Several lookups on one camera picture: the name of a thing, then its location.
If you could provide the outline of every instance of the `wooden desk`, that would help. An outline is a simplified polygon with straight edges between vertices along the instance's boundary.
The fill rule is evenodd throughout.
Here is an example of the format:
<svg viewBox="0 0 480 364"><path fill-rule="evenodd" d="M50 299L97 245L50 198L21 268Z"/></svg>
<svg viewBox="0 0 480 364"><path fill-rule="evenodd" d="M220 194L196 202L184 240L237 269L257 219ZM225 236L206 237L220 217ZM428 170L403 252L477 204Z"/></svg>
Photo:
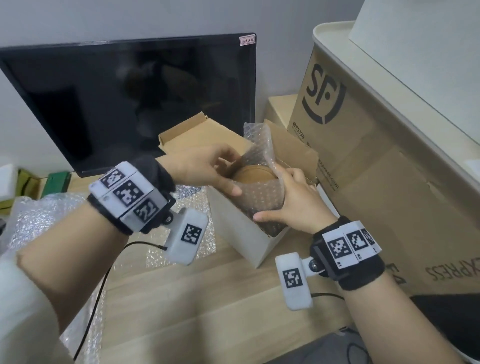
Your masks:
<svg viewBox="0 0 480 364"><path fill-rule="evenodd" d="M96 177L75 174L69 192L86 192ZM345 303L314 299L311 310L287 309L275 256L308 256L311 236L291 230L259 269L216 236L217 252L191 266L137 268L107 281L102 364L265 363L351 323ZM147 247L128 255L144 266ZM337 293L311 277L312 292Z"/></svg>

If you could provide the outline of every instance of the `fingernail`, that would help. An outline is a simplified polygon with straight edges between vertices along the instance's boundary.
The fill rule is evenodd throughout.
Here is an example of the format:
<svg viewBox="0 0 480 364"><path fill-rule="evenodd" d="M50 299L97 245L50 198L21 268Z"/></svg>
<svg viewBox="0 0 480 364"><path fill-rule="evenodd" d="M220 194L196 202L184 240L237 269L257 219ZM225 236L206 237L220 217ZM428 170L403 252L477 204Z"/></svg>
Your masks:
<svg viewBox="0 0 480 364"><path fill-rule="evenodd" d="M240 187L238 186L233 187L232 196L240 196L241 194L242 194L242 190Z"/></svg>

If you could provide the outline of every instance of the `wrist-mounted device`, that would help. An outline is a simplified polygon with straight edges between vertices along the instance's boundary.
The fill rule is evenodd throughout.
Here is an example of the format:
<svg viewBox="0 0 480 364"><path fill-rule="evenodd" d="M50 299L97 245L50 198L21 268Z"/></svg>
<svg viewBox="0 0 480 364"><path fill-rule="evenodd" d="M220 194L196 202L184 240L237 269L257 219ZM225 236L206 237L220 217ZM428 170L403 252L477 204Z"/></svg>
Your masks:
<svg viewBox="0 0 480 364"><path fill-rule="evenodd" d="M345 291L373 282L385 271L381 251L360 221L341 216L313 236L309 258L302 260L298 253L275 258L287 306L292 311L313 306L309 276L331 278Z"/></svg>
<svg viewBox="0 0 480 364"><path fill-rule="evenodd" d="M208 216L192 208L179 213L170 209L176 203L171 196L175 183L152 157L121 162L89 186L87 201L125 235L148 234L160 225L170 234L165 257L173 263L189 265L195 258Z"/></svg>

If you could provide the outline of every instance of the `monitor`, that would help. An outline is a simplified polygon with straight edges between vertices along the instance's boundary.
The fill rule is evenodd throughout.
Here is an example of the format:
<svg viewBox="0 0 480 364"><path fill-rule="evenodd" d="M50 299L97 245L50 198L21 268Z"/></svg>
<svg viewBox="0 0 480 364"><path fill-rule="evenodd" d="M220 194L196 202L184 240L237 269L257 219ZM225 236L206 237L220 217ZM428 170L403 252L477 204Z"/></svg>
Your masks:
<svg viewBox="0 0 480 364"><path fill-rule="evenodd" d="M243 135L255 120L246 34L0 49L0 69L80 177L141 154L203 111Z"/></svg>

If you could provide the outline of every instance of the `forearm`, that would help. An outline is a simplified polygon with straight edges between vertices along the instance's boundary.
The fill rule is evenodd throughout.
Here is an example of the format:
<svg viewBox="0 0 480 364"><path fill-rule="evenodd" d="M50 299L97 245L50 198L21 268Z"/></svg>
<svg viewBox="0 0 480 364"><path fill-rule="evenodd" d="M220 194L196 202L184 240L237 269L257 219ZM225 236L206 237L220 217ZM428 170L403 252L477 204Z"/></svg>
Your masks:
<svg viewBox="0 0 480 364"><path fill-rule="evenodd" d="M387 273L343 295L375 364L462 363Z"/></svg>
<svg viewBox="0 0 480 364"><path fill-rule="evenodd" d="M127 240L86 203L18 253L18 266L52 303L60 332L88 300Z"/></svg>

